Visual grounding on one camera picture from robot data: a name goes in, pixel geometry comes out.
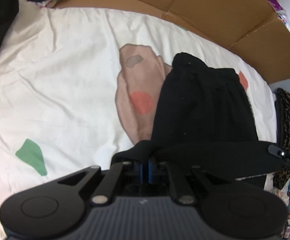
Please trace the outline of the black shorts with bear lining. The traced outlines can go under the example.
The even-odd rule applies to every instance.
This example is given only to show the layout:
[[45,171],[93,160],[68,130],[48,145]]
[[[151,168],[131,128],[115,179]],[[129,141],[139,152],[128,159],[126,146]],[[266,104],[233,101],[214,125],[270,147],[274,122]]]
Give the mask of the black shorts with bear lining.
[[284,162],[260,139],[238,74],[188,53],[172,64],[151,51],[122,52],[116,107],[133,143],[112,162],[173,161],[201,165],[228,179],[281,171]]

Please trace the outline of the leopard print folded garment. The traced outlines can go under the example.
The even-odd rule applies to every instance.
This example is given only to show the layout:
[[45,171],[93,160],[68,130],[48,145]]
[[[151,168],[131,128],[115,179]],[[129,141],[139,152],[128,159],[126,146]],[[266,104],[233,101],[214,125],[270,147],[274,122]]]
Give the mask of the leopard print folded garment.
[[282,88],[276,90],[277,144],[290,153],[290,93]]

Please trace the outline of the cream bear print bedsheet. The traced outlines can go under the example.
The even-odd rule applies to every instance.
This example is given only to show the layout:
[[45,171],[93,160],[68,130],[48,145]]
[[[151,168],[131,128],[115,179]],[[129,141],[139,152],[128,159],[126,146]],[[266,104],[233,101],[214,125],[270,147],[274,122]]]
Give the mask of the cream bear print bedsheet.
[[[161,85],[180,52],[209,67],[233,68],[258,138],[276,141],[275,95],[254,68],[221,46],[134,12],[40,9],[26,0],[19,7],[0,50],[0,206],[90,165],[107,169],[134,141],[117,112],[123,101],[139,116],[139,137],[149,138]],[[124,73],[131,88],[125,100]]]

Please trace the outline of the purple white refill pouch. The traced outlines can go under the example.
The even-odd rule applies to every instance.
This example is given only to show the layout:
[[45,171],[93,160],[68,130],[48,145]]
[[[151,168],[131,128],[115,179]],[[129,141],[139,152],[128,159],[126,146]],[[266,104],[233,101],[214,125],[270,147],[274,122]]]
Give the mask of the purple white refill pouch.
[[285,9],[279,4],[277,0],[266,0],[266,1],[271,5],[273,10],[277,13],[278,17],[280,18],[280,20],[283,22],[285,27],[290,32],[290,21]]

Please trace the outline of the brown cardboard sheet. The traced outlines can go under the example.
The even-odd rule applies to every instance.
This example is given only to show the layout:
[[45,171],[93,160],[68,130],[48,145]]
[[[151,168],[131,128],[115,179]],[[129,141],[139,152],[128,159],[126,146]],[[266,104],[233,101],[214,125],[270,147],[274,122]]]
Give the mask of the brown cardboard sheet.
[[57,7],[155,16],[240,56],[267,83],[290,79],[290,32],[267,0],[60,0]]

